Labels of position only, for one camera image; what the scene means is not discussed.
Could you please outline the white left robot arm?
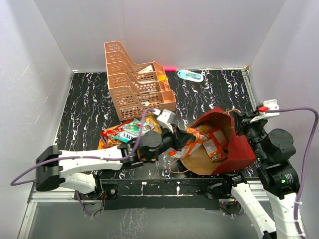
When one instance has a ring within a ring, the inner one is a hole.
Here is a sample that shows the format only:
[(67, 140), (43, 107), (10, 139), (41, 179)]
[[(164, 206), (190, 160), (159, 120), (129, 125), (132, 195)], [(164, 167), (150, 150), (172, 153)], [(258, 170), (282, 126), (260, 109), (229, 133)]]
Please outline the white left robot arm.
[(154, 163), (167, 150), (180, 151), (194, 138), (191, 133), (173, 127), (164, 128), (161, 133), (150, 130), (128, 143), (107, 149), (66, 151), (52, 145), (36, 159), (36, 190), (47, 192), (64, 187), (97, 199), (103, 186), (88, 171), (118, 171)]

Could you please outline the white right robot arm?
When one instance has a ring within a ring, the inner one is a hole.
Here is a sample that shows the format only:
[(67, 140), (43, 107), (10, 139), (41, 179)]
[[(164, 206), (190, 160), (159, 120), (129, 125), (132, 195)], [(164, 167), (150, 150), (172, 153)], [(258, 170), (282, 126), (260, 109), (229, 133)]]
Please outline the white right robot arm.
[(289, 160), (296, 153), (293, 136), (284, 129), (265, 132), (266, 119), (260, 112), (231, 112), (235, 133), (246, 137), (258, 162), (257, 173), (271, 204), (273, 216), (261, 206), (242, 176), (222, 185), (225, 196), (234, 197), (260, 239), (304, 239), (306, 233), (297, 203), (300, 181)]

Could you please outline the red brown paper bag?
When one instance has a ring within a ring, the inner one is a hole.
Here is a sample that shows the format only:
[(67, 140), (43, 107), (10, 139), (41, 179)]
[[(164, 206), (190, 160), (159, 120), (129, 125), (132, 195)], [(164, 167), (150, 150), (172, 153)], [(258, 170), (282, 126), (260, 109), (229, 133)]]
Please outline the red brown paper bag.
[(186, 132), (193, 136), (182, 150), (168, 155), (180, 161), (185, 172), (211, 176), (242, 170), (256, 157), (244, 136), (237, 136), (234, 118), (220, 107), (202, 115)]

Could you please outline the teal Fox's candy bag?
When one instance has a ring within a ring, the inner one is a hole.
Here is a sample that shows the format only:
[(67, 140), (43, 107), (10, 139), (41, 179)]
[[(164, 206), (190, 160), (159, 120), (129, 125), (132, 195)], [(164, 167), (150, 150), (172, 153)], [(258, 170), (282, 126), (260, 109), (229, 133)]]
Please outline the teal Fox's candy bag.
[(116, 128), (118, 133), (114, 136), (114, 139), (128, 143), (130, 140), (139, 137), (140, 130), (142, 131), (141, 135), (144, 135), (154, 128), (150, 123), (141, 123), (138, 119), (131, 119)]

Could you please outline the orange fruit candy bag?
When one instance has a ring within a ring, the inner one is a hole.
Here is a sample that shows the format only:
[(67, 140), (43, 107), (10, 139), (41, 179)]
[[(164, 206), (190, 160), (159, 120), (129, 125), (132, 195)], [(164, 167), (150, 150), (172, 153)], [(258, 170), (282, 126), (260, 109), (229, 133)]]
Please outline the orange fruit candy bag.
[(208, 139), (203, 143), (204, 149), (211, 162), (225, 160), (228, 157), (229, 142), (220, 126), (210, 129), (206, 135)]

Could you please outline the orange white snack packet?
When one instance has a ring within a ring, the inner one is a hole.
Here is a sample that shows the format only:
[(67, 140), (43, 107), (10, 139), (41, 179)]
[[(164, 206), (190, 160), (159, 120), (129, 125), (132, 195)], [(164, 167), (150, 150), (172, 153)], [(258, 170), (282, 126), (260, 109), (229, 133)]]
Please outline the orange white snack packet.
[(186, 129), (187, 133), (191, 134), (191, 139), (181, 150), (171, 150), (168, 155), (172, 158), (183, 159), (191, 156), (204, 142), (207, 141), (208, 137), (206, 134), (202, 133), (200, 130), (188, 127)]

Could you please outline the gold chips bag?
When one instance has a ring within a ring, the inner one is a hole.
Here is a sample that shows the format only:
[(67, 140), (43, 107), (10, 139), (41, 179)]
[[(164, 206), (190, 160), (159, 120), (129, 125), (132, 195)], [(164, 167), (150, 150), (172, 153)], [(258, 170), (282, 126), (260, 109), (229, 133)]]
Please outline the gold chips bag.
[(145, 123), (151, 124), (154, 128), (153, 131), (158, 132), (159, 134), (162, 133), (160, 124), (158, 123), (157, 119), (155, 118), (154, 115), (148, 115), (145, 118)]

